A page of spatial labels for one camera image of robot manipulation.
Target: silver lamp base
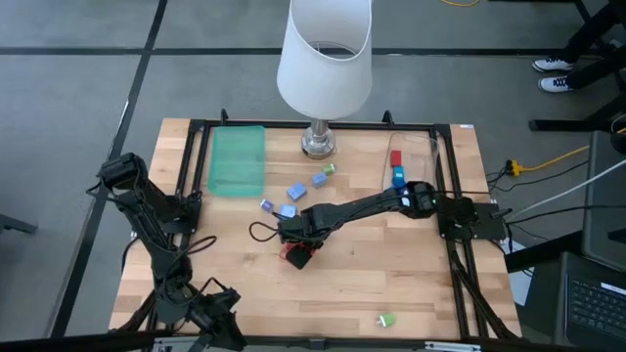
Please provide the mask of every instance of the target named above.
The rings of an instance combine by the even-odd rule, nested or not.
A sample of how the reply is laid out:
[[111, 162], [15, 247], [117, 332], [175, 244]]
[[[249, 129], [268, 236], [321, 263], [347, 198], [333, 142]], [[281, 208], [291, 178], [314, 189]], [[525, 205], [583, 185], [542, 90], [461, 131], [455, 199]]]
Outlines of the silver lamp base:
[[326, 120], [313, 119], [311, 127], [302, 135], [302, 152], [314, 159], [323, 159], [335, 153], [335, 133]]

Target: wooden table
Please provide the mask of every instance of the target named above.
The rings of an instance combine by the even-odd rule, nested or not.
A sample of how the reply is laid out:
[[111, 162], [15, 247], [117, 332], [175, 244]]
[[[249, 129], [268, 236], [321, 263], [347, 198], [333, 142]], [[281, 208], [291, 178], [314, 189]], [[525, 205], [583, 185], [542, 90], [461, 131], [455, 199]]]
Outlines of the wooden table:
[[[150, 179], [166, 194], [173, 194], [175, 189], [189, 121], [165, 119], [156, 141]], [[473, 127], [451, 128], [462, 189], [487, 191]], [[289, 202], [287, 188], [298, 181], [310, 185], [311, 176], [329, 162], [336, 165], [337, 173], [329, 177], [325, 187], [309, 187], [308, 195], [296, 204], [298, 209], [381, 192], [382, 178], [385, 184], [389, 183], [389, 167], [384, 164], [390, 138], [394, 149], [404, 149], [404, 140], [408, 140], [403, 137], [398, 142], [398, 136], [391, 131], [336, 130], [337, 153], [325, 160], [312, 160], [300, 149], [301, 132], [266, 129], [264, 197], [275, 204]], [[450, 188], [443, 142], [439, 146], [446, 185]], [[192, 160], [196, 160], [197, 152], [198, 146]], [[209, 146], [205, 165], [209, 165], [210, 153]], [[403, 150], [407, 162], [411, 156], [414, 155]], [[203, 190], [207, 168], [202, 176]], [[192, 178], [187, 178], [188, 189]], [[488, 201], [488, 195], [471, 196]], [[192, 237], [193, 242], [217, 236], [213, 247], [191, 256], [193, 283], [201, 286], [214, 276], [235, 288], [242, 296], [235, 310], [245, 335], [459, 337], [445, 242], [438, 236], [434, 216], [411, 220], [398, 213], [385, 213], [348, 223], [333, 233], [300, 271], [279, 257], [282, 246], [278, 239], [260, 243], [250, 238], [247, 227], [251, 222], [276, 223], [274, 217], [260, 209], [259, 201], [260, 198], [218, 198], [205, 191], [201, 223]], [[520, 335], [502, 252], [487, 241], [474, 241], [472, 245], [483, 294], [509, 329]], [[138, 242], [128, 253], [111, 328], [125, 323], [152, 288], [150, 257]], [[467, 292], [464, 297], [470, 331], [476, 334], [471, 299]], [[376, 324], [378, 315], [385, 312], [394, 313], [397, 318], [397, 323], [388, 329]], [[187, 324], [182, 331], [198, 329]]]

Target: person's foot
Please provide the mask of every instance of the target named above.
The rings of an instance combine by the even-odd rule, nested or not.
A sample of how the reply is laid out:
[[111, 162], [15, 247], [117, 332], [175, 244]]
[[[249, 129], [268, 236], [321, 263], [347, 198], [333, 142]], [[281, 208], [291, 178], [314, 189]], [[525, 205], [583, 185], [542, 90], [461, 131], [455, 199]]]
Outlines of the person's foot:
[[567, 85], [567, 76], [543, 78], [539, 80], [539, 89], [548, 93], [563, 93], [573, 89]]
[[542, 73], [548, 72], [570, 72], [574, 69], [574, 64], [566, 63], [559, 57], [549, 57], [544, 60], [536, 60], [532, 67]]

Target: laptop keyboard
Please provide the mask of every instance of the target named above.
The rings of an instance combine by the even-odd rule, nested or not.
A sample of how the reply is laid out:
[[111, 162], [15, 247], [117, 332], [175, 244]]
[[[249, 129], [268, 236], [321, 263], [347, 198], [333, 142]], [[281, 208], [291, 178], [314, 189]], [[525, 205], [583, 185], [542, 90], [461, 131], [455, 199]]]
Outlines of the laptop keyboard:
[[568, 320], [626, 339], [626, 295], [569, 276]]

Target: translucent green container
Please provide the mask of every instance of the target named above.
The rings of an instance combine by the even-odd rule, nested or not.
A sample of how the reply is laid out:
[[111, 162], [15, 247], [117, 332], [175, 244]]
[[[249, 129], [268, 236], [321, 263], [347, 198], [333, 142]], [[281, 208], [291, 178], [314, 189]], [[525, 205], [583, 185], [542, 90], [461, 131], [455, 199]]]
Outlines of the translucent green container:
[[216, 127], [212, 140], [208, 190], [230, 198], [263, 195], [265, 128]]

